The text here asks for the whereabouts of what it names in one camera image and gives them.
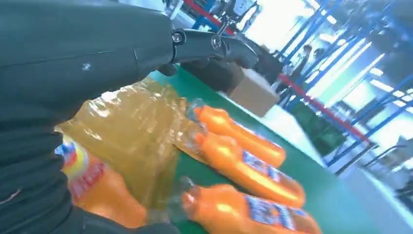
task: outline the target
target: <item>plastic bottle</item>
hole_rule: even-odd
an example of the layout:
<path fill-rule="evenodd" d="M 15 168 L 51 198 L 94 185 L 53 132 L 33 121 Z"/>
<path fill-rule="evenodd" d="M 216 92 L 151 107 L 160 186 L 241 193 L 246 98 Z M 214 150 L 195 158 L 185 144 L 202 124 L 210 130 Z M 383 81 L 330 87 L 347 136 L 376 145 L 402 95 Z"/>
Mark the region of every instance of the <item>plastic bottle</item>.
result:
<path fill-rule="evenodd" d="M 187 117 L 201 122 L 213 133 L 234 138 L 244 149 L 273 167 L 280 167 L 285 160 L 283 148 L 236 123 L 223 109 L 204 105 L 197 99 L 187 109 Z"/>
<path fill-rule="evenodd" d="M 291 207 L 304 205 L 305 192 L 298 182 L 245 151 L 234 139 L 211 132 L 195 133 L 193 138 L 211 167 L 252 194 Z"/>
<path fill-rule="evenodd" d="M 258 197 L 227 184 L 195 186 L 181 196 L 189 219 L 210 234 L 320 234 L 306 212 Z"/>
<path fill-rule="evenodd" d="M 145 225 L 146 209 L 129 193 L 121 175 L 67 137 L 55 154 L 65 159 L 63 172 L 75 205 L 127 228 Z"/>

